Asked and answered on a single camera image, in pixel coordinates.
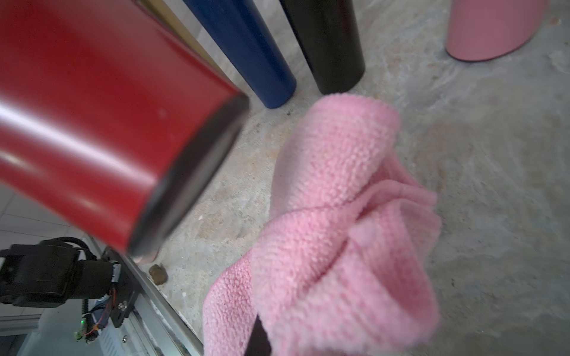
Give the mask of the aluminium front rail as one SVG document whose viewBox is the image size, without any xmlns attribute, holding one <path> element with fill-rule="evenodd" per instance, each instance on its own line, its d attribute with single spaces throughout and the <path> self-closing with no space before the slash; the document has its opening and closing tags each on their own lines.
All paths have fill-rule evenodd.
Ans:
<svg viewBox="0 0 570 356">
<path fill-rule="evenodd" d="M 132 273 L 138 296 L 131 315 L 116 329 L 128 355 L 202 355 L 203 343 L 129 257 L 118 255 Z"/>
</svg>

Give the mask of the gold thermos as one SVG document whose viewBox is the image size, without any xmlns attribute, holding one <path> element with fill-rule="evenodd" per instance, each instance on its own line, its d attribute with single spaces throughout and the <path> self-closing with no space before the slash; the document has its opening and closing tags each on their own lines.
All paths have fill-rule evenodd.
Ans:
<svg viewBox="0 0 570 356">
<path fill-rule="evenodd" d="M 186 26 L 178 19 L 172 9 L 163 0 L 137 0 L 139 6 L 144 8 L 158 22 L 168 28 L 177 38 L 185 42 L 192 50 L 207 61 L 215 70 L 227 79 L 227 75 L 218 64 L 205 51 L 202 45 L 193 37 Z"/>
</svg>

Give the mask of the small brass fitting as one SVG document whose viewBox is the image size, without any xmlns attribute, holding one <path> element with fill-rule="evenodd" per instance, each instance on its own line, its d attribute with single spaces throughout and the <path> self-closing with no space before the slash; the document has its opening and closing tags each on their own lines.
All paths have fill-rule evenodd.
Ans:
<svg viewBox="0 0 570 356">
<path fill-rule="evenodd" d="M 154 264 L 148 269 L 148 275 L 151 277 L 155 286 L 161 286 L 169 279 L 166 269 L 162 265 Z"/>
</svg>

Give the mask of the pink oval soap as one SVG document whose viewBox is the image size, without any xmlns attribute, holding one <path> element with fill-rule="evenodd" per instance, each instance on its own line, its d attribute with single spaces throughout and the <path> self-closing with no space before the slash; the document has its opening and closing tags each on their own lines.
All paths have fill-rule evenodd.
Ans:
<svg viewBox="0 0 570 356">
<path fill-rule="evenodd" d="M 148 264 L 152 263 L 156 260 L 157 255 L 159 254 L 160 250 L 154 250 L 153 252 L 149 252 L 146 255 L 139 256 L 139 257 L 132 257 L 132 260 L 137 264 Z"/>
</svg>

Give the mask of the red thermos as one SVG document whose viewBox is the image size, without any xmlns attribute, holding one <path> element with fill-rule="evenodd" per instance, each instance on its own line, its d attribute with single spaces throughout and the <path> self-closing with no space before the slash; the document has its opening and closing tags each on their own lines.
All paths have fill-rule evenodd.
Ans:
<svg viewBox="0 0 570 356">
<path fill-rule="evenodd" d="M 119 252 L 160 248 L 248 108 L 133 1 L 1 3 L 1 180 Z"/>
</svg>

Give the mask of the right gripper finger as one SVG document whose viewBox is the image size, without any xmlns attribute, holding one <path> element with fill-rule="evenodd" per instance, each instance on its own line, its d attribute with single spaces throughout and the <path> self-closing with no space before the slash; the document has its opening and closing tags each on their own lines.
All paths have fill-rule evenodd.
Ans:
<svg viewBox="0 0 570 356">
<path fill-rule="evenodd" d="M 245 356 L 270 356 L 272 347 L 263 327 L 260 317 L 257 315 L 254 326 L 244 353 Z"/>
</svg>

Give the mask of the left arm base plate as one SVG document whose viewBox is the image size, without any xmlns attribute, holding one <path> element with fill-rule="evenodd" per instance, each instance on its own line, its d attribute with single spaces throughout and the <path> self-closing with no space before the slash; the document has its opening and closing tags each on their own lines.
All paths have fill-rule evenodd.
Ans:
<svg viewBox="0 0 570 356">
<path fill-rule="evenodd" d="M 111 279 L 113 306 L 110 319 L 114 327 L 119 328 L 134 310 L 141 288 L 132 268 L 127 265 L 126 258 L 123 258 L 118 252 L 106 247 L 102 254 L 102 260 L 111 263 L 114 268 Z"/>
</svg>

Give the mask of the pink cloth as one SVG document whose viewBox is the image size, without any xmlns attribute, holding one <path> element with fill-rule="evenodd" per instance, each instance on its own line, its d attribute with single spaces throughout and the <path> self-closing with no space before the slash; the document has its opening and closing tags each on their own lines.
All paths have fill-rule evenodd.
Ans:
<svg viewBox="0 0 570 356">
<path fill-rule="evenodd" d="M 204 301 L 206 355 L 244 355 L 256 322 L 274 355 L 380 355 L 432 337 L 424 264 L 442 221 L 396 156 L 399 129 L 390 105 L 347 93 L 298 121 L 267 224 Z"/>
</svg>

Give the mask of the black thermos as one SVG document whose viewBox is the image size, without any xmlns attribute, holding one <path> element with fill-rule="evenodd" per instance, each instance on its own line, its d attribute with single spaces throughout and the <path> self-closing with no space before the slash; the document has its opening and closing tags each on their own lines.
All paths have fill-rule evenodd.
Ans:
<svg viewBox="0 0 570 356">
<path fill-rule="evenodd" d="M 351 0 L 280 0 L 319 91 L 352 89 L 365 59 Z"/>
</svg>

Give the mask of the pink thermos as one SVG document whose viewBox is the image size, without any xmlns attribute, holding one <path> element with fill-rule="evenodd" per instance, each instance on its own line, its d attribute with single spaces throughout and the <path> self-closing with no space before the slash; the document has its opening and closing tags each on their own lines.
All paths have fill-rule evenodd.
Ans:
<svg viewBox="0 0 570 356">
<path fill-rule="evenodd" d="M 454 0 L 445 50 L 464 62 L 505 56 L 536 34 L 548 7 L 547 0 Z"/>
</svg>

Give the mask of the blue thermos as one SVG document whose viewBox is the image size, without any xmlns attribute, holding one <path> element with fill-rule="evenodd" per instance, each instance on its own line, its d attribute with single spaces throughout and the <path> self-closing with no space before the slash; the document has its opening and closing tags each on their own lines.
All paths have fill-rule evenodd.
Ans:
<svg viewBox="0 0 570 356">
<path fill-rule="evenodd" d="M 296 80 L 253 1 L 188 0 L 185 5 L 267 108 L 294 94 Z"/>
</svg>

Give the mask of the left circuit board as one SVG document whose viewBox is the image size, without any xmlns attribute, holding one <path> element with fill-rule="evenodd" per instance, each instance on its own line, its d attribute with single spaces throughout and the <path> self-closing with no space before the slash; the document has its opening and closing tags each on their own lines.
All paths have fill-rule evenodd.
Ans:
<svg viewBox="0 0 570 356">
<path fill-rule="evenodd" d="M 87 344 L 94 342 L 99 337 L 103 313 L 86 313 L 80 321 L 80 329 L 74 333 L 75 341 L 85 341 Z"/>
</svg>

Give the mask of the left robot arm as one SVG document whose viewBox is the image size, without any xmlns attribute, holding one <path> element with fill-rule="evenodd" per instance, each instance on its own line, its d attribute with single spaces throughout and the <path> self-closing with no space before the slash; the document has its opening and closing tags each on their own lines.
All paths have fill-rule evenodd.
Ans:
<svg viewBox="0 0 570 356">
<path fill-rule="evenodd" d="M 68 300 L 101 298 L 120 279 L 121 267 L 99 259 L 75 237 L 1 250 L 1 303 L 25 308 L 56 308 Z"/>
</svg>

